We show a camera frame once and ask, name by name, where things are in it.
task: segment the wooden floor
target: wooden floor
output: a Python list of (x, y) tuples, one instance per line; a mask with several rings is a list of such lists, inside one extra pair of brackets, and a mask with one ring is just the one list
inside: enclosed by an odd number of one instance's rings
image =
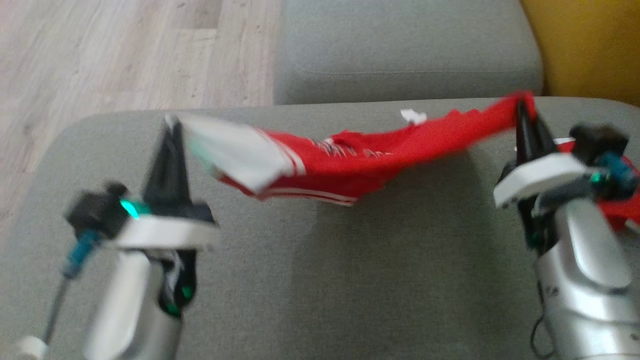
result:
[(0, 248), (62, 129), (272, 104), (279, 0), (0, 0)]

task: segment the black wire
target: black wire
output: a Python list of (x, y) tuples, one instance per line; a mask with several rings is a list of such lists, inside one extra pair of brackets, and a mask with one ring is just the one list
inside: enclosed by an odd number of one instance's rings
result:
[(544, 315), (540, 315), (540, 317), (536, 321), (536, 324), (533, 325), (533, 329), (531, 329), (531, 337), (529, 338), (529, 348), (531, 348), (531, 351), (538, 359), (550, 359), (556, 353), (556, 351), (551, 350), (551, 352), (547, 354), (541, 354), (540, 351), (538, 351), (538, 348), (536, 347), (536, 344), (535, 344), (536, 331), (538, 330), (538, 326), (540, 326), (543, 319), (544, 319)]
[(44, 343), (47, 345), (51, 343), (51, 338), (53, 338), (53, 332), (55, 331), (56, 322), (58, 321), (58, 314), (62, 308), (62, 302), (65, 300), (65, 295), (67, 294), (70, 282), (70, 279), (64, 277), (58, 286), (58, 292), (56, 294), (56, 298), (53, 300), (51, 312), (49, 313), (49, 320), (47, 321), (47, 327), (45, 328), (44, 336), (42, 338)]

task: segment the mustard yellow fabric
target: mustard yellow fabric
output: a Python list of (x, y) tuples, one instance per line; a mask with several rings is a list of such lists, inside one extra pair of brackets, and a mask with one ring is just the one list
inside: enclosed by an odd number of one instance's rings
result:
[(522, 0), (554, 96), (640, 106), (640, 1)]

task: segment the gray sofa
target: gray sofa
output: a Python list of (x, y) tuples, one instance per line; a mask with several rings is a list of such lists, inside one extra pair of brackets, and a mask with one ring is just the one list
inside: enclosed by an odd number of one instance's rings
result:
[[(404, 126), (494, 99), (446, 99), (193, 110), (324, 138), (345, 128)], [(538, 98), (557, 136), (576, 122), (615, 123), (640, 162), (640, 109), (598, 99)], [(42, 331), (58, 270), (74, 239), (63, 210), (82, 189), (117, 179), (137, 193), (162, 113), (97, 115), (64, 131), (42, 160), (0, 254), (0, 339)], [(179, 359), (534, 359), (540, 315), (531, 254), (515, 210), (493, 209), (492, 188), (515, 137), (404, 171), (354, 208), (311, 200), (258, 202), (211, 179), (193, 158), (193, 196), (212, 207), (223, 251), (198, 263)], [(640, 251), (622, 242), (638, 271)], [(85, 324), (113, 265), (106, 250), (70, 290), (52, 359), (81, 358)], [(634, 288), (640, 299), (640, 291)], [(540, 347), (545, 348), (540, 336)]]
[(540, 94), (519, 0), (285, 0), (276, 104)]

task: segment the gray sofa cushion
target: gray sofa cushion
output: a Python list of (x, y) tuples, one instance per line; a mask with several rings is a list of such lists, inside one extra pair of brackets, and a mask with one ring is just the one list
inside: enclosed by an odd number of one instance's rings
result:
[[(194, 112), (324, 138), (345, 128), (401, 127), (402, 108), (434, 118), (492, 101)], [(558, 136), (578, 121), (619, 125), (633, 136), (629, 156), (640, 161), (639, 109), (571, 98), (541, 98), (538, 106)], [(97, 115), (66, 129), (49, 149), (0, 254), (0, 340), (40, 335), (74, 241), (65, 207), (105, 179), (137, 194), (162, 121), (154, 111)], [(189, 157), (193, 196), (212, 206), (225, 249), (200, 256), (179, 359), (534, 359), (529, 331), (540, 306), (532, 257), (516, 211), (492, 206), (514, 144), (508, 132), (409, 169), (354, 208), (258, 202), (216, 183)], [(633, 243), (625, 246), (640, 258)], [(81, 358), (85, 324), (112, 265), (113, 254), (103, 250), (70, 289), (53, 359)]]
[(542, 89), (519, 0), (287, 0), (276, 104)]

